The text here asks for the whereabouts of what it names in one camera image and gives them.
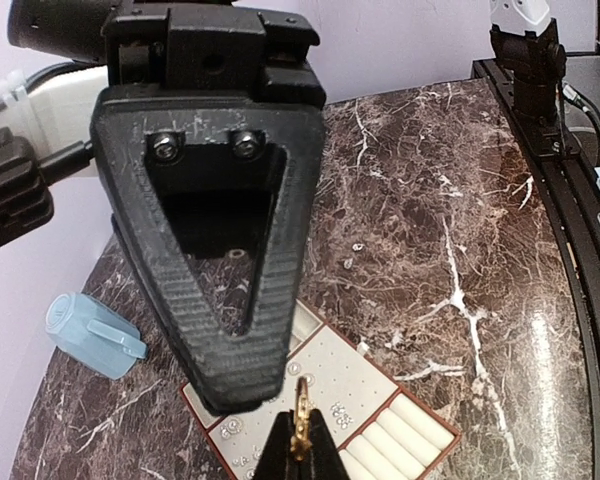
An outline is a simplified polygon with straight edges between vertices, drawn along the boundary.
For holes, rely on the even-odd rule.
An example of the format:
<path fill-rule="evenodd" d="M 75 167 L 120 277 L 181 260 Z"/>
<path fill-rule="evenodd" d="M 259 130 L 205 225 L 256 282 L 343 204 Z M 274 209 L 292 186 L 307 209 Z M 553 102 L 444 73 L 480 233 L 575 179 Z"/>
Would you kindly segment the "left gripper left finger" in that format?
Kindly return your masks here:
<path fill-rule="evenodd" d="M 277 414 L 254 472 L 254 480 L 298 480 L 299 466 L 291 454 L 295 433 L 293 411 Z"/>

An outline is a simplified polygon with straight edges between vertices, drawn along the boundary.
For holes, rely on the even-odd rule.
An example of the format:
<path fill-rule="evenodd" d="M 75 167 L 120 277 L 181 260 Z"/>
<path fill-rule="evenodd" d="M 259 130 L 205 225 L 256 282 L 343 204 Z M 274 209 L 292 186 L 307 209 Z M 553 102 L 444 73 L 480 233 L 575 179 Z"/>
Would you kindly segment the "rose gold hoop earring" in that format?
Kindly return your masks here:
<path fill-rule="evenodd" d="M 294 410 L 294 433 L 290 439 L 290 453 L 295 461 L 303 461 L 311 449 L 310 414 L 308 381 L 304 376 L 297 380 Z"/>

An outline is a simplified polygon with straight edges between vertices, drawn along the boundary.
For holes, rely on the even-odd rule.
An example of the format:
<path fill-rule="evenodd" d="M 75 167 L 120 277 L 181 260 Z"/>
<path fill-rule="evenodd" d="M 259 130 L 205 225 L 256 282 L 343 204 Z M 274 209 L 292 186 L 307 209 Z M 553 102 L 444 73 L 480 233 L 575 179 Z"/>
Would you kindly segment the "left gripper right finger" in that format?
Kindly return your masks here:
<path fill-rule="evenodd" d="M 310 413 L 311 448 L 299 465 L 302 480 L 349 480 L 334 440 L 322 413 L 313 409 Z"/>

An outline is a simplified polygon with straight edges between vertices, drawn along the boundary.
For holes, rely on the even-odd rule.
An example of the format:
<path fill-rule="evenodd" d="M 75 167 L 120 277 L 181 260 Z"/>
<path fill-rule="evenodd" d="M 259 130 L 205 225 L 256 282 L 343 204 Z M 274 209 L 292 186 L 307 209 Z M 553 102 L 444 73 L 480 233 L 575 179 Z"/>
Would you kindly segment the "brown jewelry tray cream lining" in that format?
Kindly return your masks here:
<path fill-rule="evenodd" d="M 253 412 L 215 416 L 191 385 L 181 389 L 230 478 L 254 478 L 275 417 L 295 405 L 300 377 L 352 479 L 423 479 L 460 440 L 457 428 L 371 360 L 364 343 L 353 345 L 299 302 L 284 384 L 275 399 Z"/>

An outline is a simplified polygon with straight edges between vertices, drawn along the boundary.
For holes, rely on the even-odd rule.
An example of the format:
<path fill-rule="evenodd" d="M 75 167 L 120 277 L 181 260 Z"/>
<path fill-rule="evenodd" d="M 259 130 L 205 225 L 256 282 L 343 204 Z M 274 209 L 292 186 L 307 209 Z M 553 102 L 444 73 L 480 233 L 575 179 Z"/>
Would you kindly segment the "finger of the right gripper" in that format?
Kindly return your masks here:
<path fill-rule="evenodd" d="M 277 396 L 325 142 L 321 110 L 120 85 L 99 94 L 90 135 L 122 249 L 206 407 L 237 414 Z M 239 336 L 222 328 L 191 267 L 235 249 L 254 264 Z"/>

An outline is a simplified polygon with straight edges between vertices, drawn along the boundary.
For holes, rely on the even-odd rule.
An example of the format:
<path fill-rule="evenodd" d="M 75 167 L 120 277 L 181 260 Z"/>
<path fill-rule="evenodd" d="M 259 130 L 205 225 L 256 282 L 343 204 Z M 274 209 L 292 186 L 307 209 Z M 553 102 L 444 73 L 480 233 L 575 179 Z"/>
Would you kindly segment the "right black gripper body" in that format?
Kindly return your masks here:
<path fill-rule="evenodd" d="M 230 2 L 122 2 L 104 22 L 111 85 L 244 95 L 321 108 L 326 92 L 307 55 L 318 33 L 299 14 Z"/>

